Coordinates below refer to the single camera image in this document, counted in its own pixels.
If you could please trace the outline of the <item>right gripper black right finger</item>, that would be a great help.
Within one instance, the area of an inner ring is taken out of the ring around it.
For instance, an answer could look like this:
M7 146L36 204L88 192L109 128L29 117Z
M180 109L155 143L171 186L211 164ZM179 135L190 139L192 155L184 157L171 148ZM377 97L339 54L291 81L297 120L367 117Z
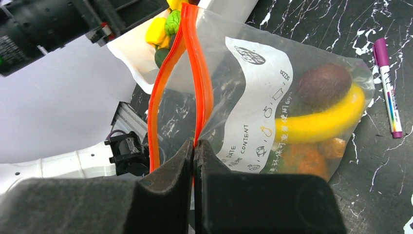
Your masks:
M194 149L198 234L344 234L332 189L319 176L231 171L207 140Z

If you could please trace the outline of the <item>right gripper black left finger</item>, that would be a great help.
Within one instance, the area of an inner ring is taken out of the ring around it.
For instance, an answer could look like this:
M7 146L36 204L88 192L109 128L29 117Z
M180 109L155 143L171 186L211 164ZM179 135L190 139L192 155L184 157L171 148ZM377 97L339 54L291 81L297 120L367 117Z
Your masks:
M142 179L29 179L0 206L3 234L186 234L193 142Z

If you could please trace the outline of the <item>toy pineapple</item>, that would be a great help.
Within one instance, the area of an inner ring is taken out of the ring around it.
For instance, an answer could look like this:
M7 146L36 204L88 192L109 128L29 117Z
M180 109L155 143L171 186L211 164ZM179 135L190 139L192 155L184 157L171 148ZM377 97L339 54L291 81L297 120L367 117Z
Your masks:
M340 138L318 143L275 143L263 172L315 175L328 181L336 171L346 145L347 142Z

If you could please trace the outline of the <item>clear zip bag orange zipper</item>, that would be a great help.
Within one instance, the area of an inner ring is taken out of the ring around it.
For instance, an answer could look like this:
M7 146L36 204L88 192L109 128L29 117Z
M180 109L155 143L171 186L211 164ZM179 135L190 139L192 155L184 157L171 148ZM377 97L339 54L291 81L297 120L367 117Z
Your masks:
M301 76L326 63L343 66L350 73L352 83L365 94L366 111L375 86L364 61L183 3L178 33L150 98L150 171L166 163L185 141L203 139L230 170L265 174L277 143L275 119L319 113L333 106L313 107L297 93Z

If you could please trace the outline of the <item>yellow banana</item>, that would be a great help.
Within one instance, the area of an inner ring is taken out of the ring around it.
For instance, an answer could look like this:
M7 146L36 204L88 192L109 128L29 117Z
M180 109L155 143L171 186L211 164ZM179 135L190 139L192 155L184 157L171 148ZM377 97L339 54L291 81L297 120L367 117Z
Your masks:
M357 125L365 111L365 103L362 88L352 83L345 97L325 111L275 119L274 141L299 144L337 137Z

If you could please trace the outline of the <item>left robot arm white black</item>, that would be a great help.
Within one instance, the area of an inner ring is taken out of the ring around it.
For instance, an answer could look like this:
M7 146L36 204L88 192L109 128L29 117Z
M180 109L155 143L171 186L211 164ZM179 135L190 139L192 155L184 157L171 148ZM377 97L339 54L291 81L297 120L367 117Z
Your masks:
M0 75L7 77L82 36L105 45L167 7L164 0L13 0L0 8ZM0 166L1 196L29 179L117 175L105 141L44 157L79 133L96 131L117 107L99 90L104 79L117 76L114 56L83 47L75 55L57 57L1 89L0 153L10 157Z

